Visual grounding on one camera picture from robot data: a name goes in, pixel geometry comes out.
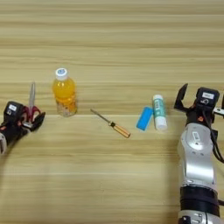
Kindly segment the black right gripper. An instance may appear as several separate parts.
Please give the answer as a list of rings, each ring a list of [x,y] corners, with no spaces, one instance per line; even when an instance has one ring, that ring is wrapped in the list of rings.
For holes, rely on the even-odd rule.
[[[177,98],[174,103],[174,108],[176,110],[186,113],[187,124],[196,123],[211,128],[212,124],[214,123],[214,114],[224,116],[224,96],[222,98],[222,104],[220,108],[200,107],[200,106],[195,107],[191,106],[190,108],[186,108],[182,101],[184,100],[187,87],[188,84],[186,83],[178,91]]]

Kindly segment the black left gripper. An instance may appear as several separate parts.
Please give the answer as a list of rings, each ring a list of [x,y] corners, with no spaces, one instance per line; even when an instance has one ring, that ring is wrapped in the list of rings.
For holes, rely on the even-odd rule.
[[[9,118],[5,117],[0,124],[0,146],[9,146],[22,137],[26,136],[29,131],[36,131],[43,123],[46,113],[40,113],[32,122],[24,122],[23,117]]]

